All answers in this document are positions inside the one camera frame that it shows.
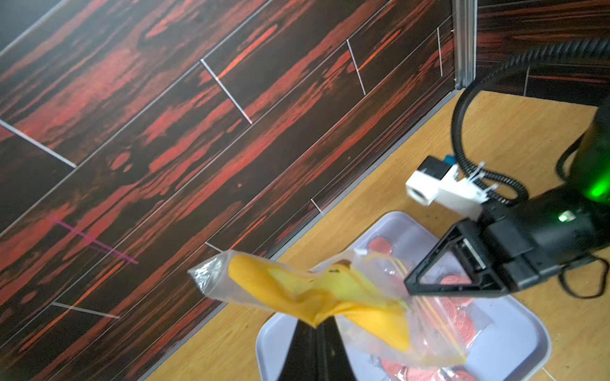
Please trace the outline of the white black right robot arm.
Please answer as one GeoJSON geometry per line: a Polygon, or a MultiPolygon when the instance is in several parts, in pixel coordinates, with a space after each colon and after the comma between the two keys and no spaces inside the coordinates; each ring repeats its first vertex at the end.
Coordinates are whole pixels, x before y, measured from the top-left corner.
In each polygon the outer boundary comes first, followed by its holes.
{"type": "Polygon", "coordinates": [[[509,207],[482,205],[477,219],[455,223],[410,272],[411,295],[500,298],[557,276],[570,296],[570,270],[597,261],[609,246],[609,101],[598,107],[587,131],[560,157],[562,171],[574,160],[564,184],[509,207]],[[467,274],[463,284],[427,284],[425,275],[444,255],[455,255],[467,274]]]}

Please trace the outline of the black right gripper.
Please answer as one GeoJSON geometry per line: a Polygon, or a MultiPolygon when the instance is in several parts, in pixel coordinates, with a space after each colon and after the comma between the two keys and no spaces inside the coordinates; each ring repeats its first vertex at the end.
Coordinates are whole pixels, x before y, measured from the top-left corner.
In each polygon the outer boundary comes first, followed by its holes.
{"type": "Polygon", "coordinates": [[[567,272],[598,261],[595,253],[609,246],[609,207],[567,185],[511,207],[489,200],[477,224],[464,219],[449,228],[404,280],[410,295],[501,298],[552,277],[568,291],[567,272]],[[468,283],[433,281],[446,257],[468,283]]]}

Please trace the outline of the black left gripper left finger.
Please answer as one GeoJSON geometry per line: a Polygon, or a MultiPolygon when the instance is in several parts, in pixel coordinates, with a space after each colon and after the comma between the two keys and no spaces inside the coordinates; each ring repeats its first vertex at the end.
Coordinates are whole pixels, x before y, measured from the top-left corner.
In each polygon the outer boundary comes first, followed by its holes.
{"type": "Polygon", "coordinates": [[[297,322],[279,381],[319,380],[320,328],[320,325],[313,328],[305,322],[297,322]]]}

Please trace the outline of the ziploc bag with pink cookies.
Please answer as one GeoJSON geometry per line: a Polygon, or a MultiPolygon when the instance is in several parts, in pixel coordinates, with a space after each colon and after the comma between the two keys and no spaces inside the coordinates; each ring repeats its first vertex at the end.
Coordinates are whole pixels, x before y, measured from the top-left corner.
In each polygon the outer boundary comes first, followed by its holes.
{"type": "Polygon", "coordinates": [[[416,368],[463,365],[473,345],[440,297],[412,296],[395,257],[350,249],[310,271],[229,250],[189,269],[208,298],[290,315],[313,328],[335,317],[351,348],[416,368]]]}

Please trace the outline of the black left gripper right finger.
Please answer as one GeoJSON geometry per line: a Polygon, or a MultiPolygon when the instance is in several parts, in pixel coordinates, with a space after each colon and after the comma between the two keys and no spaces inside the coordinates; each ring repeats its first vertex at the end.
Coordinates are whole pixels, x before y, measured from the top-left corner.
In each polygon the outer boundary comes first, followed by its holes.
{"type": "Polygon", "coordinates": [[[316,329],[317,380],[356,381],[335,317],[316,329]]]}

